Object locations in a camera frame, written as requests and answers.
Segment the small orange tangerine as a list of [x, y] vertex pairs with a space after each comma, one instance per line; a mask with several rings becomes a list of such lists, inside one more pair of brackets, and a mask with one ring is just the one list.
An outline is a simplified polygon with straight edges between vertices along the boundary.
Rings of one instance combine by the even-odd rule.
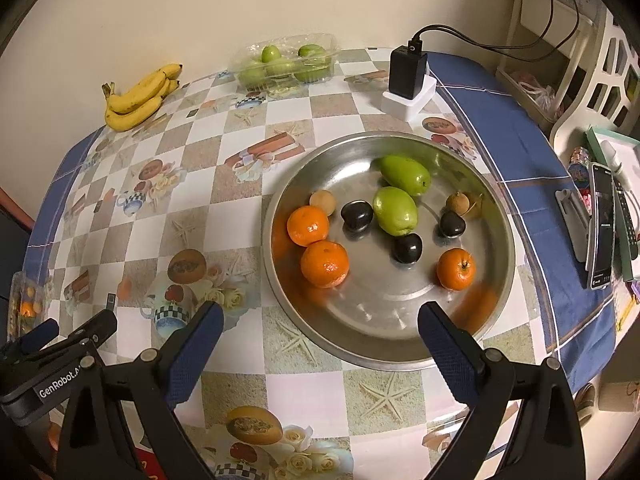
[[462, 248], [444, 252], [436, 264], [436, 275], [442, 287], [449, 290], [469, 288], [475, 278], [476, 264], [472, 255]]

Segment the brown kiwi fruit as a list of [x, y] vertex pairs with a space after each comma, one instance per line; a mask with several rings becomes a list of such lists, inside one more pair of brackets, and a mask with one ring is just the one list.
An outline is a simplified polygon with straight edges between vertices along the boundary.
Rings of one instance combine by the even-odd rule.
[[446, 200], [446, 209], [454, 212], [465, 221], [479, 219], [482, 214], [483, 195], [457, 191]]

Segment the round green apple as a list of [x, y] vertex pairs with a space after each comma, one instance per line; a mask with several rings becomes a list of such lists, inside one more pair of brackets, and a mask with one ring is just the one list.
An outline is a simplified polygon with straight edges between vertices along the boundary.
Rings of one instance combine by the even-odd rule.
[[380, 228], [398, 237], [411, 233], [418, 225], [418, 208], [413, 198], [401, 188], [383, 186], [376, 192], [372, 207]]

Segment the oblong green fruit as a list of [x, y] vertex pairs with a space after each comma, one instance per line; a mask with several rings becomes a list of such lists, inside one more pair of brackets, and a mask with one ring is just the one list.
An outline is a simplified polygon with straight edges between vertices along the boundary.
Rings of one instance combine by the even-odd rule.
[[378, 169], [385, 181], [411, 196], [425, 194], [431, 186], [431, 174], [413, 158], [385, 155], [378, 159]]

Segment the tan longan fruit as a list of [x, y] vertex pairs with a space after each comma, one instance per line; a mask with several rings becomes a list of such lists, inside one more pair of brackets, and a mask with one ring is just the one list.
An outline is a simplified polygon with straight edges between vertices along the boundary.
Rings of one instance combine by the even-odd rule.
[[336, 208], [336, 200], [328, 190], [318, 190], [312, 193], [308, 204], [320, 209], [327, 217], [331, 217]]

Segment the clear box of small fruits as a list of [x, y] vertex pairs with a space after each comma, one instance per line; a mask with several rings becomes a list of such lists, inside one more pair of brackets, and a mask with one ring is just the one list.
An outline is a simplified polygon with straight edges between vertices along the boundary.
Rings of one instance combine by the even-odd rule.
[[46, 289], [24, 272], [14, 273], [9, 296], [8, 339], [15, 340], [31, 332], [44, 320], [46, 307]]

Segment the clear box of green fruits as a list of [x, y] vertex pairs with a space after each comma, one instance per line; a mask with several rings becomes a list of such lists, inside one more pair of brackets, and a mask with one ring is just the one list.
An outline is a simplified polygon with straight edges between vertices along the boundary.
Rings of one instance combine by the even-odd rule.
[[315, 84], [333, 76], [340, 51], [327, 32], [279, 37], [237, 50], [228, 70], [247, 90]]

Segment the large steel bowl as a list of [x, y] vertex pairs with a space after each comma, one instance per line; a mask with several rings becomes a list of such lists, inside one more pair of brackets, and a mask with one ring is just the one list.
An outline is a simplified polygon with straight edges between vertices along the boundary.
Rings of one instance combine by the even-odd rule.
[[[303, 247], [288, 237], [286, 220], [318, 190], [328, 190], [342, 208], [352, 200], [372, 203], [385, 181], [378, 159], [405, 155], [431, 174], [428, 191], [416, 198], [422, 238], [420, 260], [411, 266], [392, 256], [393, 239], [377, 223], [358, 233], [344, 227], [339, 211], [329, 218], [328, 239], [348, 253], [346, 280], [333, 288], [311, 285], [300, 270]], [[457, 238], [439, 232], [447, 198], [457, 191], [483, 195], [483, 214], [465, 221]], [[458, 327], [486, 336], [508, 302], [515, 271], [514, 237], [506, 208], [489, 181], [463, 157], [412, 134], [356, 133], [305, 155], [274, 186], [262, 228], [268, 283], [292, 323], [318, 347], [372, 370], [422, 370], [431, 356], [418, 331], [422, 304], [436, 301]], [[475, 260], [473, 284], [463, 290], [439, 283], [436, 264], [451, 248]]]

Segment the grey phone stand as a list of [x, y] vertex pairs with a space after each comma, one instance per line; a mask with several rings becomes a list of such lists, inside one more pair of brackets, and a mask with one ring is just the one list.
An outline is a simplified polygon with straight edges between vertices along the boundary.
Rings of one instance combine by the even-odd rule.
[[565, 222], [575, 258], [578, 262], [585, 263], [588, 256], [590, 215], [582, 202], [582, 196], [577, 190], [568, 188], [556, 191], [554, 195]]

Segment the colourful round tin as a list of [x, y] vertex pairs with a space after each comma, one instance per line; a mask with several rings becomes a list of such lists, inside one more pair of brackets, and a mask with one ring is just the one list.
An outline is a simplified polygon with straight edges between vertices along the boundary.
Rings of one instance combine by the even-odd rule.
[[568, 165], [567, 171], [572, 177], [578, 190], [589, 188], [590, 162], [591, 156], [588, 148], [584, 148], [583, 146], [574, 148], [570, 155], [570, 164]]

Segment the yellow banana bunch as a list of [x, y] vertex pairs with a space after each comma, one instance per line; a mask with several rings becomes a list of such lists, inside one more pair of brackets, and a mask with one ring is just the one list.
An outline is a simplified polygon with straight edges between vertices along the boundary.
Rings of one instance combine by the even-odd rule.
[[104, 119], [117, 132], [130, 130], [153, 116], [165, 99], [179, 88], [182, 65], [164, 65], [145, 76], [127, 92], [118, 94], [113, 81], [102, 84], [105, 99]]

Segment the black power adapter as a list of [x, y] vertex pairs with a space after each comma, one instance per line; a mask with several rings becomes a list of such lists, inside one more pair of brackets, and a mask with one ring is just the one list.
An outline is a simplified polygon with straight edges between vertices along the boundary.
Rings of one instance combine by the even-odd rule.
[[427, 53], [422, 51], [420, 38], [412, 38], [408, 44], [397, 47], [390, 52], [388, 91], [413, 100], [422, 90], [426, 66]]

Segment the white plastic chair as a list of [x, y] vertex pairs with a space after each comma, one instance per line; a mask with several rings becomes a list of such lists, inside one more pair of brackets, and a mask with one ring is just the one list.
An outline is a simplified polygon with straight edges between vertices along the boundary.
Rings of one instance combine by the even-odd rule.
[[604, 9], [587, 56], [577, 96], [555, 123], [550, 144], [562, 162], [586, 142], [591, 127], [637, 139], [639, 49], [629, 42], [614, 15]]

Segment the white shelf rack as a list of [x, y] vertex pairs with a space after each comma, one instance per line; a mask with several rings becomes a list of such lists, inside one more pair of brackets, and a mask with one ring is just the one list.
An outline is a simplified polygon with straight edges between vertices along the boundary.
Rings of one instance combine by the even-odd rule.
[[544, 133], [576, 98], [593, 50], [601, 0], [513, 0], [496, 76]]

